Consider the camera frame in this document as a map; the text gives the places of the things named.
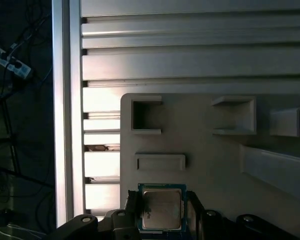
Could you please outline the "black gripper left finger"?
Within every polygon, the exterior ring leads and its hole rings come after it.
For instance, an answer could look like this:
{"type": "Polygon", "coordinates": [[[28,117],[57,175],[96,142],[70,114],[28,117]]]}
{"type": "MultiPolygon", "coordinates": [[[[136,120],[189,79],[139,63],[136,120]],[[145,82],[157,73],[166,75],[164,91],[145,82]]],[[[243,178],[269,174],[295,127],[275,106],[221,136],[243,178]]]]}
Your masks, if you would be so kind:
{"type": "Polygon", "coordinates": [[[140,240],[138,220],[143,200],[137,191],[128,191],[123,209],[111,210],[103,220],[81,214],[56,229],[57,240],[140,240]]]}

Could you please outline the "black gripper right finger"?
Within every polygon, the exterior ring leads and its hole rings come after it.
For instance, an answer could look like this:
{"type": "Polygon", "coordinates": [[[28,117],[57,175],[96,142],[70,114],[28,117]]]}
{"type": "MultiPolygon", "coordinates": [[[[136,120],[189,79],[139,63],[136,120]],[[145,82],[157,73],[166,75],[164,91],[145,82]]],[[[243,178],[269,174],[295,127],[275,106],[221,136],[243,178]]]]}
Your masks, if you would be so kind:
{"type": "Polygon", "coordinates": [[[187,192],[187,226],[194,240],[298,240],[299,238],[253,214],[231,221],[205,209],[193,191],[187,192]]]}

